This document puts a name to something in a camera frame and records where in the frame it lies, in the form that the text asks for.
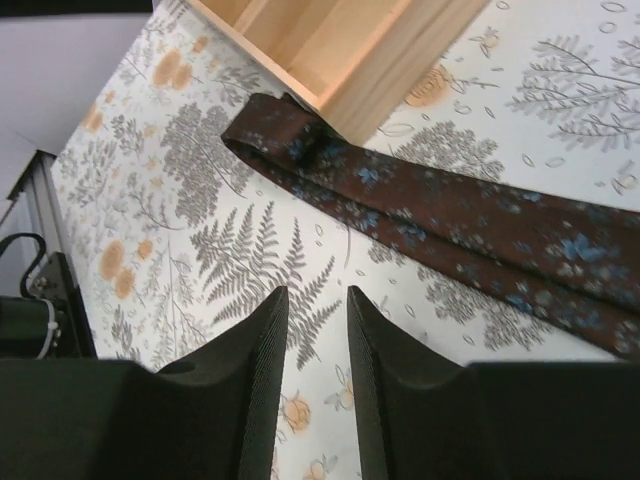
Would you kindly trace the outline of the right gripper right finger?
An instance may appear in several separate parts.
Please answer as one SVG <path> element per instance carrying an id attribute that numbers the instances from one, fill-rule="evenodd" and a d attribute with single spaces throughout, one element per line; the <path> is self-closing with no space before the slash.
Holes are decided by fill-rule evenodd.
<path id="1" fill-rule="evenodd" d="M 357 287 L 347 327 L 366 479 L 635 479 L 639 369 L 607 362 L 458 365 Z"/>

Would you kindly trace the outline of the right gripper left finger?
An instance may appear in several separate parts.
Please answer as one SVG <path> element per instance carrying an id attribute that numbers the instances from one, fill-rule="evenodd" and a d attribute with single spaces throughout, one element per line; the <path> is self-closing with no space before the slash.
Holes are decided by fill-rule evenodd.
<path id="1" fill-rule="evenodd" d="M 124 360 L 5 360 L 5 479 L 266 479 L 289 299 L 157 372 Z"/>

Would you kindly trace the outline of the dark brown patterned tie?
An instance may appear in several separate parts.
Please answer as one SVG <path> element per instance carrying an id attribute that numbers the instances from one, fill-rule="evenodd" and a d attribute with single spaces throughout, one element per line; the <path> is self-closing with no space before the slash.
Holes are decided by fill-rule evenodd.
<path id="1" fill-rule="evenodd" d="M 222 141 L 339 222 L 618 358 L 638 360 L 636 213 L 352 145 L 289 95 L 252 95 Z"/>

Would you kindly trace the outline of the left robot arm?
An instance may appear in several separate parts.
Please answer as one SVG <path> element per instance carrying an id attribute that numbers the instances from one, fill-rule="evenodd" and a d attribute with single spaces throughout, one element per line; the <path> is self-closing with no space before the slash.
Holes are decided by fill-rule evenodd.
<path id="1" fill-rule="evenodd" d="M 44 238 L 29 232 L 10 234 L 1 241 L 1 255 L 19 239 L 34 240 L 37 249 L 35 257 L 20 277 L 20 295 L 1 296 L 1 359 L 43 360 L 52 355 L 63 321 L 51 300 L 38 297 L 28 290 L 30 274 L 46 253 Z"/>

